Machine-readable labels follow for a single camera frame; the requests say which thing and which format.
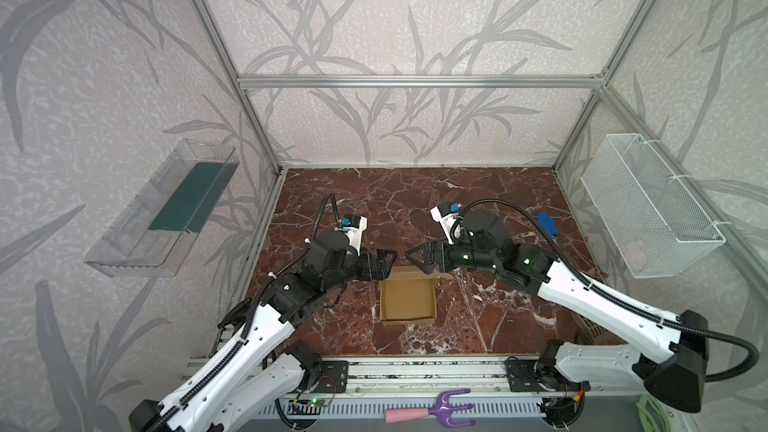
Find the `brown cardboard box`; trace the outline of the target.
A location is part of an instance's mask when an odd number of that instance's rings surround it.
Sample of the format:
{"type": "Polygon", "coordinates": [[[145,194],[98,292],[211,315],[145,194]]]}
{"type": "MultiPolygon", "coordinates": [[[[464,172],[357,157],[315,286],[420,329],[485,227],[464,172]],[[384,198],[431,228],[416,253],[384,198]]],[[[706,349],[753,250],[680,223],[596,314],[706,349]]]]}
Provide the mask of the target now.
{"type": "Polygon", "coordinates": [[[437,319],[437,290],[454,276],[425,274],[414,265],[394,266],[379,283],[380,321],[384,325],[433,324],[437,319]]]}

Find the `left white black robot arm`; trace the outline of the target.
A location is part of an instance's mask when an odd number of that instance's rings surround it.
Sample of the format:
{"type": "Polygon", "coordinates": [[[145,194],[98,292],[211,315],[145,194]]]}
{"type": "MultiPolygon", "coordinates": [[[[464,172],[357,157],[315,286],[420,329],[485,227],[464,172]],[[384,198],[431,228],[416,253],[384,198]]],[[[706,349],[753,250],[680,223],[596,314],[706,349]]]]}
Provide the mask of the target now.
{"type": "Polygon", "coordinates": [[[394,250],[362,243],[365,217],[335,213],[331,229],[315,217],[301,252],[271,275],[242,311],[233,336],[190,379],[160,401],[144,400],[130,414],[134,431],[235,431],[265,405],[314,386],[321,358],[296,343],[273,363],[257,368],[325,306],[333,291],[355,281],[385,280],[394,250]]]}

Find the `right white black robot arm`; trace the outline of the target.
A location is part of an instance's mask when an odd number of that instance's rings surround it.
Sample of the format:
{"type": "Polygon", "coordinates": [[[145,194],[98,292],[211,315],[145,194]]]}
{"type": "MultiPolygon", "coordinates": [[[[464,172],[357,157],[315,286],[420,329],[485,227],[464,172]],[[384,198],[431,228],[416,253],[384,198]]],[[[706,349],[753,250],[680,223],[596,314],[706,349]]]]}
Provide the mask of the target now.
{"type": "Polygon", "coordinates": [[[702,315],[652,307],[580,272],[537,220],[530,222],[547,249],[515,241],[504,220],[487,210],[489,203],[480,199],[434,207],[430,213],[444,238],[418,245],[406,257],[426,274],[490,272],[505,285],[598,324],[626,344],[552,345],[539,360],[543,376],[573,383],[638,383],[667,406],[698,413],[706,384],[737,378],[758,364],[757,346],[710,330],[702,315]]]}

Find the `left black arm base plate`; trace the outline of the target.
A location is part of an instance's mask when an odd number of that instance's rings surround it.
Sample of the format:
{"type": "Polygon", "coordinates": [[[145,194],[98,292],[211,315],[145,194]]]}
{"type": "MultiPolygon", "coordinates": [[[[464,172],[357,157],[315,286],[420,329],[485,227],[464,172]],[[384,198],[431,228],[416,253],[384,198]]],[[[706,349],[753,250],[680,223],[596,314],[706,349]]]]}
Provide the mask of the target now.
{"type": "Polygon", "coordinates": [[[339,394],[347,389],[350,363],[344,360],[322,360],[312,365],[300,388],[306,392],[339,394]]]}

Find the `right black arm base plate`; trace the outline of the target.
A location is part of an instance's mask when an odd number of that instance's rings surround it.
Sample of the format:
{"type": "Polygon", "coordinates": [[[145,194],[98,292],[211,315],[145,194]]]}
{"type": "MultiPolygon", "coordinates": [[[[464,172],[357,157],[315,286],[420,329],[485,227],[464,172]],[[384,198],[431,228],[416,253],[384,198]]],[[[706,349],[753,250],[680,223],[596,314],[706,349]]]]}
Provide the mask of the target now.
{"type": "Polygon", "coordinates": [[[547,382],[537,371],[536,359],[508,357],[504,362],[507,382],[511,392],[544,393],[558,392],[557,385],[547,382]]]}

